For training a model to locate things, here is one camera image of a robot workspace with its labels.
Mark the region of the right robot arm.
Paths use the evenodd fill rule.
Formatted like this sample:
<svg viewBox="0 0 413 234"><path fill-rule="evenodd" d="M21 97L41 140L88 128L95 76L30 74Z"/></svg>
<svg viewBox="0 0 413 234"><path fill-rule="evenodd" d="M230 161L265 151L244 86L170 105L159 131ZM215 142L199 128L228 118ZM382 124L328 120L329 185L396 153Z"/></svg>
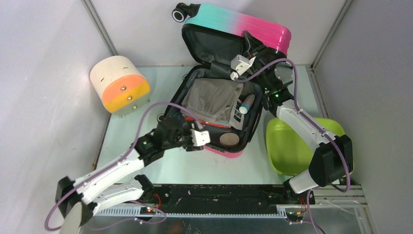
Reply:
<svg viewBox="0 0 413 234"><path fill-rule="evenodd" d="M346 179L340 191L349 191L354 169L351 139L327 130L299 105L298 72L292 60L254 37L245 38L245 44L243 56L252 61L252 74L244 81L263 86L264 108L291 127L313 152L307 169L284 183L285 201L295 204L303 192L332 185L340 178Z"/></svg>

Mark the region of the pink teal cartoon suitcase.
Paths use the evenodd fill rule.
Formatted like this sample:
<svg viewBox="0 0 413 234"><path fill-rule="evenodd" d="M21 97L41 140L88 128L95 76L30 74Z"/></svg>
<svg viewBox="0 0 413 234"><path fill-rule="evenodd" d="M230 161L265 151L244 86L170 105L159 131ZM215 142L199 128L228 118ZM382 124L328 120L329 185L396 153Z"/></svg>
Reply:
<svg viewBox="0 0 413 234"><path fill-rule="evenodd" d="M182 38L197 62L173 96L173 103L181 105L197 78L229 79L232 73L230 62L236 55L243 56L245 38L254 37L287 56L291 32L280 24L206 3L187 5L181 2L176 5L172 17L183 23ZM266 94L263 86L257 82L244 81L251 74L249 69L240 76L244 87L238 99L243 102L248 95L255 95L254 103L244 117L242 129L205 125L211 138L211 142L205 146L207 150L228 158L236 158L251 141L261 112L265 110L263 99ZM221 145L219 138L224 133L237 134L240 142L233 147Z"/></svg>

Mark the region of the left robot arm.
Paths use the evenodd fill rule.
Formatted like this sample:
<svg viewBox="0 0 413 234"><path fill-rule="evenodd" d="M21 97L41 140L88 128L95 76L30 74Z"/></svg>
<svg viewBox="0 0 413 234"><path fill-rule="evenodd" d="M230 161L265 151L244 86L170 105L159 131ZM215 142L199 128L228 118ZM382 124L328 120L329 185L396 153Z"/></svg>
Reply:
<svg viewBox="0 0 413 234"><path fill-rule="evenodd" d="M166 150L183 148L203 150L210 143L208 130L196 121L181 122L166 117L149 133L139 137L121 156L75 180L67 176L58 182L56 205L67 217L76 204L80 205L80 225L86 224L102 210L124 202L152 201L153 185L145 175L137 175L129 182L117 182L162 158Z"/></svg>

